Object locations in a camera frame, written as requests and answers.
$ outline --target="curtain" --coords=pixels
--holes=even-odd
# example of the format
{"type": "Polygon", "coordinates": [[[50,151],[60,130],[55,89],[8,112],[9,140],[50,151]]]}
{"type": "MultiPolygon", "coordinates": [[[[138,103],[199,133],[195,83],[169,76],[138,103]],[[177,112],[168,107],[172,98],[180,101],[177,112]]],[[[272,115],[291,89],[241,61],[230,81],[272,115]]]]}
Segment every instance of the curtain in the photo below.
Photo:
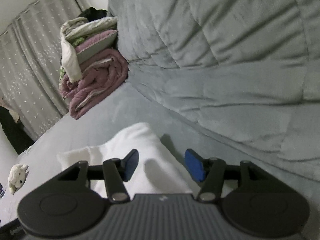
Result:
{"type": "Polygon", "coordinates": [[[0,89],[33,139],[68,112],[58,90],[59,30],[80,13],[75,0],[37,0],[0,36],[0,89]]]}

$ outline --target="pink blanket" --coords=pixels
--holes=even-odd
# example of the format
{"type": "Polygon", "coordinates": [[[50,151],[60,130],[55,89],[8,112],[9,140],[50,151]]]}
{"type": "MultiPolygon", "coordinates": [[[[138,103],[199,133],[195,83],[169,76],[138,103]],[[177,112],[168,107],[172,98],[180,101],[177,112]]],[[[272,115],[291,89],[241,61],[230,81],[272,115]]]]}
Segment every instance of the pink blanket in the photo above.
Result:
{"type": "Polygon", "coordinates": [[[71,100],[70,115],[79,119],[118,88],[128,75],[128,62],[115,49],[105,49],[80,65],[83,79],[71,83],[64,75],[60,94],[71,100]]]}

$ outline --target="bed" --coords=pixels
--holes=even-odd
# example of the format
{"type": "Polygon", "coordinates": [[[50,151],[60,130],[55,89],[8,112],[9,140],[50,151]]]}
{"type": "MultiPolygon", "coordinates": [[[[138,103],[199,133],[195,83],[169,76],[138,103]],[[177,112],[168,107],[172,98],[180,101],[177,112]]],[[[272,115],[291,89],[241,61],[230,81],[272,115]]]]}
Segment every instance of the bed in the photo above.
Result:
{"type": "Polygon", "coordinates": [[[58,153],[148,122],[179,161],[187,148],[229,164],[250,160],[299,191],[311,207],[303,236],[320,239],[312,122],[320,113],[320,0],[208,1],[109,0],[129,78],[79,120],[64,116],[18,157],[30,172],[14,196],[0,200],[1,225],[16,218],[25,194],[60,172],[58,153]]]}

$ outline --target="black cloth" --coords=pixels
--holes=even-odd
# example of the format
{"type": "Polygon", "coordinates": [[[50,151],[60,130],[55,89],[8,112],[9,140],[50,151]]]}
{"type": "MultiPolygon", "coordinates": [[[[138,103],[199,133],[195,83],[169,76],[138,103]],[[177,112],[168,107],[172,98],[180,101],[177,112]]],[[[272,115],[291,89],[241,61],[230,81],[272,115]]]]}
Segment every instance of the black cloth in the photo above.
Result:
{"type": "Polygon", "coordinates": [[[87,18],[89,22],[92,22],[106,16],[111,16],[111,14],[106,10],[97,10],[96,8],[90,7],[83,11],[78,17],[87,18]]]}
{"type": "Polygon", "coordinates": [[[0,106],[0,123],[9,142],[18,154],[34,144],[34,141],[25,133],[25,131],[20,129],[15,123],[9,111],[2,106],[0,106]]]}

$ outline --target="white plush toy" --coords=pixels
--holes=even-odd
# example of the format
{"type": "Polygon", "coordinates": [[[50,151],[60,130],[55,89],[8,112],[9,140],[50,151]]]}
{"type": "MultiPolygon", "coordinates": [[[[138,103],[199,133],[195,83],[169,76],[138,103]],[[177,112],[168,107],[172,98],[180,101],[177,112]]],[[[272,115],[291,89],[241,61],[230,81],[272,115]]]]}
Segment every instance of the white plush toy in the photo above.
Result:
{"type": "Polygon", "coordinates": [[[17,189],[21,188],[24,182],[26,181],[26,172],[28,165],[25,164],[16,164],[11,168],[8,185],[9,191],[13,195],[17,189]]]}

